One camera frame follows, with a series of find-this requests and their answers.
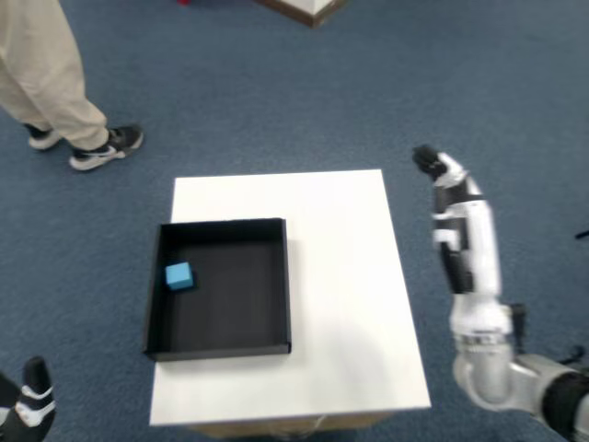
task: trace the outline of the beige pants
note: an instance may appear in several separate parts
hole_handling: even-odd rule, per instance
[[[86,98],[74,35],[59,0],[0,0],[0,105],[73,146],[106,143],[106,118]]]

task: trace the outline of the white robotic arm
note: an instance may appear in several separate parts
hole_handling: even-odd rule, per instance
[[[433,241],[454,293],[450,326],[456,382],[479,407],[522,410],[562,436],[589,442],[589,377],[539,355],[518,353],[521,306],[500,304],[501,275],[491,208],[456,161],[427,145],[413,159],[433,180]]]

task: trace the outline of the white shoe sole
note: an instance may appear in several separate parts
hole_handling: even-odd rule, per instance
[[[87,172],[89,170],[99,168],[100,166],[104,166],[108,162],[111,162],[113,159],[127,158],[133,152],[133,150],[137,150],[139,147],[141,147],[143,141],[144,135],[141,134],[133,145],[127,147],[126,151],[120,150],[116,154],[109,155],[107,157],[92,157],[84,161],[79,161],[75,159],[75,157],[70,157],[70,166],[75,170],[79,170],[81,172]]]
[[[31,136],[29,138],[29,145],[35,150],[47,150],[59,143],[61,139],[62,136],[57,131],[51,131],[42,139],[36,139]]]

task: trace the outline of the blue carpet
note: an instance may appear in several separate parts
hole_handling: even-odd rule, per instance
[[[0,115],[0,366],[46,355],[50,441],[204,440],[150,428],[141,333],[154,233],[177,176],[384,170],[433,401],[314,441],[560,438],[522,413],[474,408],[452,378],[451,298],[431,250],[429,142],[495,209],[505,299],[531,309],[528,348],[589,342],[589,3],[351,1],[309,30],[244,0],[64,0],[88,95],[144,149],[79,175],[67,149],[26,147]]]

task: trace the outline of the person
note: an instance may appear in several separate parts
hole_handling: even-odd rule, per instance
[[[47,150],[65,138],[76,170],[125,158],[144,139],[136,124],[107,128],[85,89],[59,0],[0,0],[0,105],[29,130],[34,149]]]

